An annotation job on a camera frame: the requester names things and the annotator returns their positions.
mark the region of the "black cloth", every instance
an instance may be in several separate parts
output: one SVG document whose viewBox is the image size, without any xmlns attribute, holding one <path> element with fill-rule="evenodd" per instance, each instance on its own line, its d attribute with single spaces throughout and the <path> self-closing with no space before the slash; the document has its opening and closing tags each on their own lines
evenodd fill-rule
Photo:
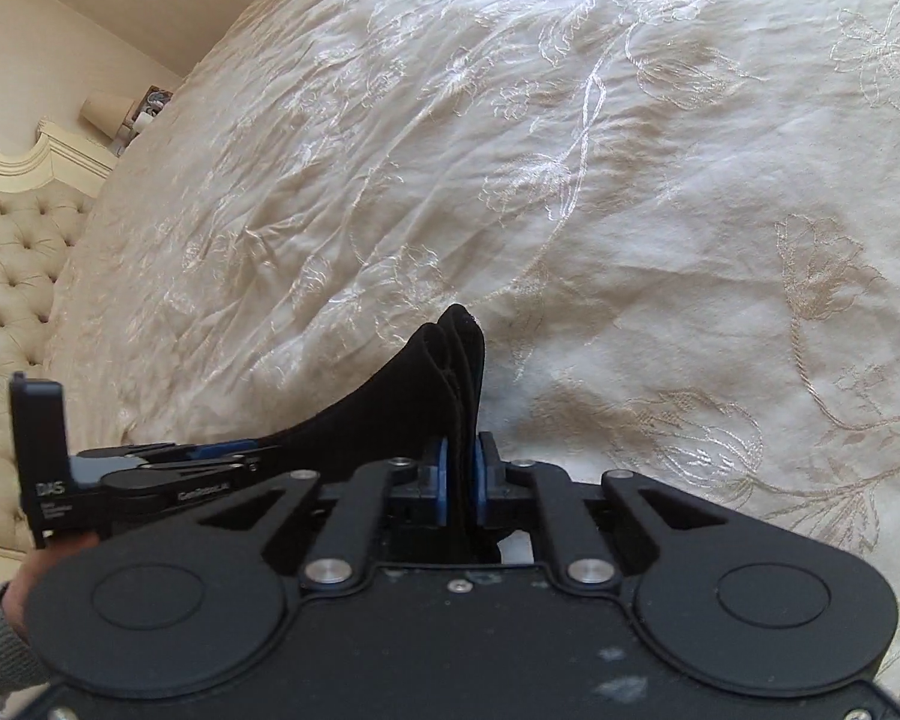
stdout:
<svg viewBox="0 0 900 720">
<path fill-rule="evenodd" d="M 492 555 L 472 525 L 473 450 L 484 376 L 484 334 L 461 305 L 418 329 L 360 389 L 261 445 L 283 447 L 289 467 L 317 469 L 327 482 L 348 479 L 371 461 L 420 460 L 447 439 L 448 549 L 469 562 Z"/>
</svg>

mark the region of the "bedspread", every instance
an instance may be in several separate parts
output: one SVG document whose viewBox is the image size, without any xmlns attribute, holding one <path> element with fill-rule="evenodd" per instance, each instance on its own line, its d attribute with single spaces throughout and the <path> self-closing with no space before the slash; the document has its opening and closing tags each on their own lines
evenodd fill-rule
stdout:
<svg viewBox="0 0 900 720">
<path fill-rule="evenodd" d="M 58 293 L 79 447 L 293 424 L 459 301 L 506 456 L 640 469 L 900 603 L 900 0 L 258 0 Z"/>
</svg>

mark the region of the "hand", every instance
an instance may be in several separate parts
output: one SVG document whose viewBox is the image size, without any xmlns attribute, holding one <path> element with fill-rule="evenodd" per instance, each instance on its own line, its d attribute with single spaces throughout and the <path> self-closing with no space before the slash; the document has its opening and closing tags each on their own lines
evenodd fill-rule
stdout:
<svg viewBox="0 0 900 720">
<path fill-rule="evenodd" d="M 2 607 L 4 616 L 18 637 L 26 641 L 24 626 L 24 606 L 26 596 L 51 568 L 65 557 L 76 555 L 89 547 L 100 543 L 96 533 L 80 533 L 77 536 L 51 536 L 45 549 L 35 549 L 24 558 L 17 575 L 10 581 L 4 591 Z"/>
</svg>

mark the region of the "tufted headboard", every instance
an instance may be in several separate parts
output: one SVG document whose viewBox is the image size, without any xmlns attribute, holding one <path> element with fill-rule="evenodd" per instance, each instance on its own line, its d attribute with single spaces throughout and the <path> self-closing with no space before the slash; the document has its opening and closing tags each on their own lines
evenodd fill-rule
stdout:
<svg viewBox="0 0 900 720">
<path fill-rule="evenodd" d="M 102 146 L 40 122 L 26 155 L 0 155 L 0 580 L 14 570 L 29 532 L 19 511 L 7 378 L 43 373 L 53 284 L 83 229 L 93 198 L 116 165 Z"/>
</svg>

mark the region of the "beige lampshade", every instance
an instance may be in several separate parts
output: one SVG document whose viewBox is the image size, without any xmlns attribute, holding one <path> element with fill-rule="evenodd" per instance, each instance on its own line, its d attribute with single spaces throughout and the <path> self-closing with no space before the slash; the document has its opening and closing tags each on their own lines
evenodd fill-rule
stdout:
<svg viewBox="0 0 900 720">
<path fill-rule="evenodd" d="M 80 115 L 104 135 L 116 138 L 117 132 L 120 131 L 136 104 L 137 101 L 133 98 L 108 95 L 106 92 L 93 92 L 86 99 L 83 108 L 80 108 Z"/>
</svg>

